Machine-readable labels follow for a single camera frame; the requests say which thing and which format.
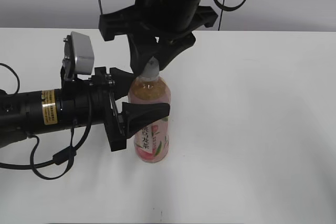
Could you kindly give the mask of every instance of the yellow label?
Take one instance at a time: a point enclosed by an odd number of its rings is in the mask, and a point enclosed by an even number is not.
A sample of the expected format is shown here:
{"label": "yellow label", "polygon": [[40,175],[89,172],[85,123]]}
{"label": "yellow label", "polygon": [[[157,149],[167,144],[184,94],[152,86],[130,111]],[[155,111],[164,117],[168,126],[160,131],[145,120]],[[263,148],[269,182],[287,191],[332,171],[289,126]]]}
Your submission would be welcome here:
{"label": "yellow label", "polygon": [[57,110],[55,103],[55,91],[42,91],[42,112],[45,125],[57,124]]}

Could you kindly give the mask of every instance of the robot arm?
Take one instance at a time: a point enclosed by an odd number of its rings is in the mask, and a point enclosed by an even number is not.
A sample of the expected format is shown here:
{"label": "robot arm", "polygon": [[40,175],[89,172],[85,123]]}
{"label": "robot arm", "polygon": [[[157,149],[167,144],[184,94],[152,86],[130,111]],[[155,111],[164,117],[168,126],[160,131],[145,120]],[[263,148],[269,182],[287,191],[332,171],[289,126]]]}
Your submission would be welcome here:
{"label": "robot arm", "polygon": [[[194,45],[192,31],[202,25],[214,25],[217,14],[211,7],[199,6],[201,0],[135,0],[135,4],[111,14],[102,14],[99,30],[105,41],[117,35],[127,35],[131,68],[127,73],[117,68],[94,69],[94,75],[81,80],[78,74],[91,75],[94,55],[88,36],[72,32],[65,39],[65,56],[60,71],[61,88],[47,91],[18,93],[13,95],[0,90],[0,148],[22,141],[36,134],[86,127],[76,146],[72,145],[55,154],[52,160],[34,164],[34,147],[29,165],[0,163],[0,168],[32,169],[44,179],[55,179],[65,174],[74,162],[78,148],[86,140],[93,124],[103,123],[111,151],[126,148],[126,140],[141,128],[169,115],[168,104],[137,105],[123,103],[119,113],[116,100],[126,96],[133,80],[143,71],[146,63],[156,57],[163,70],[177,55]],[[226,7],[215,0],[223,10]],[[55,178],[41,175],[37,168],[68,161],[66,171]]]}

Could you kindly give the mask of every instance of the pink drink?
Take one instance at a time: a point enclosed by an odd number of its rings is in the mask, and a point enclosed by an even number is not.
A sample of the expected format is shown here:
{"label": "pink drink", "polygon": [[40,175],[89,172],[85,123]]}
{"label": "pink drink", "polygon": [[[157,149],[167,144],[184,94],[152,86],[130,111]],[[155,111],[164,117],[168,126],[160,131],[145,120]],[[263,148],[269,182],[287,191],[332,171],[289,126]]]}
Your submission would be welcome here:
{"label": "pink drink", "polygon": [[[158,76],[158,71],[155,74],[150,72],[149,75],[147,69],[146,77],[142,73],[134,81],[129,92],[130,103],[170,103],[170,90],[163,79]],[[160,119],[137,132],[134,138],[134,147],[135,152],[143,161],[149,163],[161,161],[169,149],[168,118]]]}

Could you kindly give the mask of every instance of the white table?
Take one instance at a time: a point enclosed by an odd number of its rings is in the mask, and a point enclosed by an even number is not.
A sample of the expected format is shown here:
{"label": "white table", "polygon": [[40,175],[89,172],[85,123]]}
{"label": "white table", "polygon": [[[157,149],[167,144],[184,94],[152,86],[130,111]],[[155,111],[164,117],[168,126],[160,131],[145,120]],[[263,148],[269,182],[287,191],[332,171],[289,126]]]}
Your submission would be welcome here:
{"label": "white table", "polygon": [[[0,61],[21,92],[60,87],[66,29],[0,29]],[[95,66],[129,68],[125,36],[91,37]],[[336,223],[336,34],[195,32],[162,72],[172,91],[170,151],[160,163],[110,153],[94,126],[56,181],[0,170],[0,223]],[[1,88],[15,78],[0,70]],[[76,134],[77,139],[82,131]],[[41,135],[36,161],[69,144]],[[35,140],[0,150],[28,164]],[[42,169],[59,174],[64,167]]]}

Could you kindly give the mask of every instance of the bottle cap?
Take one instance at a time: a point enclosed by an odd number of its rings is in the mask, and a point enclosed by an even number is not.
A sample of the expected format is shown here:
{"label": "bottle cap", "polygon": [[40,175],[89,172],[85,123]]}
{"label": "bottle cap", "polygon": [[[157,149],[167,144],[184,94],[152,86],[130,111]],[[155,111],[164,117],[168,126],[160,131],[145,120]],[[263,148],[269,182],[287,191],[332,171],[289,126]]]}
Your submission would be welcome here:
{"label": "bottle cap", "polygon": [[155,81],[158,79],[159,74],[160,74],[159,61],[155,57],[152,57],[146,64],[143,72],[139,77],[143,79],[143,81]]}

